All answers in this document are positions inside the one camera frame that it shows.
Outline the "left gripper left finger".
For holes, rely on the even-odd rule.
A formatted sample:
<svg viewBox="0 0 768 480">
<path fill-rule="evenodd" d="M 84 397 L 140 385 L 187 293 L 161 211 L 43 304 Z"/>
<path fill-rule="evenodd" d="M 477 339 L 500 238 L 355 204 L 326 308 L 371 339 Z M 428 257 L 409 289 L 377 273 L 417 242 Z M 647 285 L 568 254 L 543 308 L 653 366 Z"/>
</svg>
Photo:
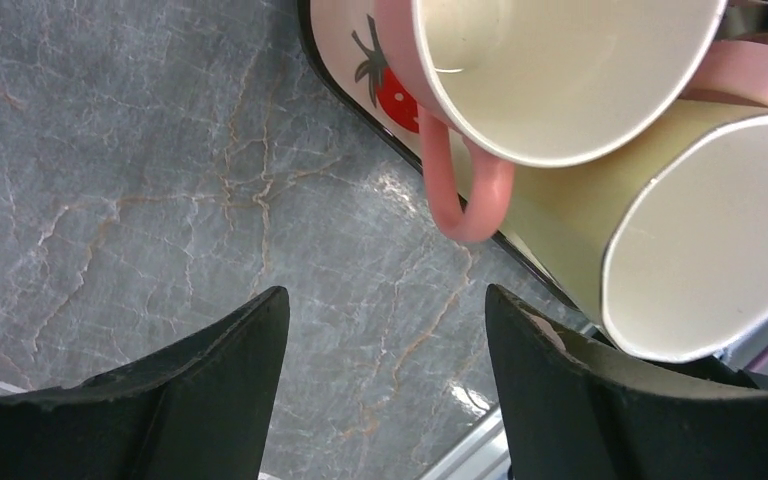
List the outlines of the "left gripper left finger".
<svg viewBox="0 0 768 480">
<path fill-rule="evenodd" d="M 290 321 L 274 286 L 71 388 L 0 395 L 0 479 L 255 479 Z"/>
</svg>

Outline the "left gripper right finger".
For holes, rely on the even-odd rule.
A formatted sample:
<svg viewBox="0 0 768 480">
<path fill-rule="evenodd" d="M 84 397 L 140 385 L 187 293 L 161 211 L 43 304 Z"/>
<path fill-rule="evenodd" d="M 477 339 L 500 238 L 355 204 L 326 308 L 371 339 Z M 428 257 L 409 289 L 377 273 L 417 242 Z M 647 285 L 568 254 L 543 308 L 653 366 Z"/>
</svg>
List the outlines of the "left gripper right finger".
<svg viewBox="0 0 768 480">
<path fill-rule="evenodd" d="M 506 288 L 485 328 L 518 479 L 768 479 L 768 376 L 645 361 Z"/>
</svg>

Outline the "yellow mug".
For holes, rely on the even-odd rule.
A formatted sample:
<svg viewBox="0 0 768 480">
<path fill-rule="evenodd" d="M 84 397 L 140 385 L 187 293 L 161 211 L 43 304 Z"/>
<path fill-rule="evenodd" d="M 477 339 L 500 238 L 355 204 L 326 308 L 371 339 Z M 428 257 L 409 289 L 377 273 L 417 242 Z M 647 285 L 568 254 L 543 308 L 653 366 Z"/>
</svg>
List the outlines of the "yellow mug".
<svg viewBox="0 0 768 480">
<path fill-rule="evenodd" d="M 514 181 L 513 230 L 626 353 L 687 362 L 768 319 L 768 105 L 679 100 L 610 153 Z"/>
</svg>

